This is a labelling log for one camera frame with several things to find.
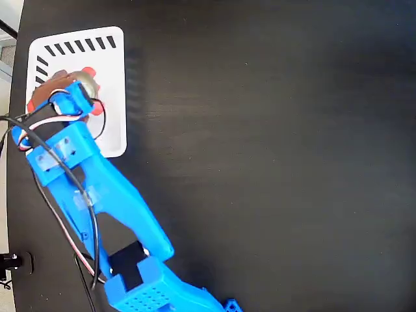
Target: black table surface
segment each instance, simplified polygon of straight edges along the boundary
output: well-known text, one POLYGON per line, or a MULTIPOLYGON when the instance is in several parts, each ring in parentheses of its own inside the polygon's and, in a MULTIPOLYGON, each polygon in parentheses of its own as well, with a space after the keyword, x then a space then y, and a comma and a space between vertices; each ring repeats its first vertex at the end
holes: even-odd
MULTIPOLYGON (((168 265, 245 311, 416 308, 416 7, 411 1, 26 1, 10 104, 30 43, 125 35, 127 151, 176 255, 168 265)), ((72 251, 9 142, 18 312, 88 311, 72 251)), ((99 218, 109 251, 133 240, 99 218)), ((112 311, 102 289, 100 311, 112 311)))

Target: blue robotic arm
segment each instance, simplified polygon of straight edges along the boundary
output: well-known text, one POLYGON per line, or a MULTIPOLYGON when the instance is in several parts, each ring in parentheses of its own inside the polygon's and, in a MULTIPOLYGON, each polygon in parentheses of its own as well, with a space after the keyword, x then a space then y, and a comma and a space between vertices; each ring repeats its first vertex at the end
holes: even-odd
MULTIPOLYGON (((65 92, 54 94, 51 101, 63 114, 82 117, 93 109, 79 81, 66 87, 65 92)), ((19 127, 12 130, 17 144, 21 143, 21 132, 19 127)), ((83 172, 83 187, 95 214, 108 213, 130 228, 138 239, 136 244, 114 255, 108 255, 99 242, 99 264, 107 278, 105 292, 112 307, 131 312, 241 311, 235 301, 222 307, 205 289, 184 283, 163 263, 174 255, 172 244, 138 190, 101 155, 84 122, 70 122, 46 142, 68 167, 83 172)), ((27 160, 93 257, 92 222, 79 190, 43 147, 34 148, 27 154, 27 160)))

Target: white floor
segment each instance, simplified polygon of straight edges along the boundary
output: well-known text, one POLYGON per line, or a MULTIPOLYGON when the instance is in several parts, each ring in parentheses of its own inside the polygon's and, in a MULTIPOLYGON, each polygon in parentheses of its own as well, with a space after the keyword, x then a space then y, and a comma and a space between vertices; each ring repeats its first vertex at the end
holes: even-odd
MULTIPOLYGON (((4 115, 8 112, 10 99, 10 83, 0 79, 0 114, 4 115)), ((6 123, 0 123, 0 133, 7 129, 6 123)), ((0 254, 8 252, 7 237, 7 211, 6 211, 6 149, 7 144, 3 148, 0 157, 0 254)), ((0 285, 0 312, 14 312, 13 291, 8 291, 0 285)))

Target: white tray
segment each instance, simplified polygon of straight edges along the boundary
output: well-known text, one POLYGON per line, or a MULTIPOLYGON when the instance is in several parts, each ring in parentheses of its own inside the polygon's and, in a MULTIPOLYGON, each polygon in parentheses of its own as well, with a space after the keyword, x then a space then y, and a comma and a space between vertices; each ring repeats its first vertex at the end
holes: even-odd
MULTIPOLYGON (((124 34, 118 27, 104 27, 38 38, 29 48, 26 103, 34 89, 59 70, 74 72, 92 67, 101 86, 99 99, 107 113, 103 134, 97 139, 104 157, 117 157, 127 147, 125 130, 124 34)), ((103 115, 90 115, 87 126, 96 136, 103 115)))

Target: black cable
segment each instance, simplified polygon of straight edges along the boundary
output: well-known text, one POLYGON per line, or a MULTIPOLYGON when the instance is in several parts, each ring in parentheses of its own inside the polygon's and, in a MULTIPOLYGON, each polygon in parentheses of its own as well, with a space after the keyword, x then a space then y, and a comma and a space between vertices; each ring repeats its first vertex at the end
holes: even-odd
MULTIPOLYGON (((41 186, 41 184, 40 184, 40 182, 39 182, 39 179, 38 179, 38 177, 36 176, 36 174, 35 174, 35 172, 33 171, 33 169, 31 168, 31 172, 32 172, 32 176, 33 176, 33 179, 34 179, 34 184, 36 185, 36 188, 38 189, 38 191, 39 191, 39 193, 40 193, 40 195, 42 196, 42 199, 45 201, 45 203, 46 203, 46 205, 47 205, 47 207, 49 208, 49 210, 52 212, 52 214, 55 216, 55 218, 57 219, 57 221, 58 221, 58 223, 60 223, 62 220, 60 219, 60 217, 59 216, 57 216, 57 210, 52 206, 52 203, 49 201, 49 198, 47 198, 47 196, 46 196, 46 193, 45 193, 45 191, 44 191, 44 188, 41 186)), ((65 225, 61 225, 61 230, 62 230, 62 232, 63 232, 63 234, 64 234, 64 236, 66 237, 66 235, 67 235, 67 233, 65 233, 65 231, 67 231, 67 229, 66 229, 66 226, 65 225)), ((85 259, 88 259, 88 260, 91 260, 91 261, 94 261, 94 259, 92 259, 91 258, 91 256, 90 255, 88 255, 87 253, 85 254, 85 253, 83 253, 83 252, 80 252, 81 253, 81 255, 85 258, 85 259)), ((100 279, 100 278, 98 278, 98 282, 99 283, 101 283, 101 284, 104 284, 104 281, 102 280, 102 279, 100 279)))
POLYGON ((91 311, 92 312, 96 312, 96 307, 94 306, 94 302, 92 301, 92 298, 91 298, 90 289, 88 288, 88 286, 86 284, 85 277, 84 277, 84 273, 83 273, 83 270, 82 270, 82 268, 81 268, 81 266, 79 264, 78 256, 77 256, 76 253, 73 254, 73 260, 75 261, 75 264, 77 265, 77 268, 79 270, 79 275, 81 277, 81 281, 83 283, 84 291, 86 293, 86 297, 88 298, 88 303, 90 304, 91 311))
MULTIPOLYGON (((37 114, 38 112, 40 112, 42 109, 44 109, 47 106, 48 106, 48 104, 46 104, 46 105, 44 105, 44 106, 40 107, 39 109, 36 109, 36 110, 34 110, 32 112, 27 112, 25 114, 21 114, 21 115, 19 115, 17 117, 14 117, 14 119, 21 120, 22 122, 25 122, 30 117, 34 116, 35 114, 37 114)), ((6 137, 7 137, 8 133, 11 132, 12 129, 13 129, 13 127, 7 128, 6 132, 1 137, 1 140, 0 140, 0 154, 1 154, 2 150, 3 150, 3 147, 5 146, 6 137)))
POLYGON ((92 221, 92 229, 94 234, 94 278, 92 280, 91 284, 91 290, 94 290, 97 282, 98 282, 98 272, 99 272, 99 238, 98 238, 98 222, 97 222, 97 216, 94 212, 94 207, 92 205, 91 199, 88 195, 88 193, 85 191, 84 187, 82 186, 81 182, 76 178, 76 176, 73 174, 71 169, 60 159, 60 157, 55 153, 55 151, 50 148, 44 140, 42 140, 33 130, 31 130, 27 125, 25 125, 23 122, 19 122, 18 120, 11 118, 9 116, 0 116, 0 121, 6 121, 10 122, 13 125, 16 125, 23 130, 26 131, 26 133, 36 141, 41 147, 43 147, 51 156, 56 160, 59 164, 59 166, 65 171, 68 178, 71 180, 71 182, 79 189, 79 192, 83 196, 86 205, 88 207, 88 211, 90 213, 91 221, 92 221))
POLYGON ((104 132, 104 129, 105 129, 105 124, 106 124, 106 122, 107 122, 107 113, 105 112, 105 107, 104 107, 104 104, 103 104, 103 102, 100 100, 100 99, 94 99, 94 98, 91 98, 91 100, 92 101, 98 101, 99 102, 99 104, 101 105, 101 107, 103 108, 103 117, 104 117, 104 120, 103 120, 103 126, 101 127, 101 131, 99 132, 99 134, 98 134, 98 136, 96 136, 95 138, 94 138, 94 140, 97 140, 102 134, 103 134, 103 132, 104 132))
POLYGON ((4 289, 7 289, 9 291, 12 289, 9 285, 11 282, 12 280, 7 281, 6 283, 3 283, 2 281, 0 281, 0 285, 3 285, 4 289))

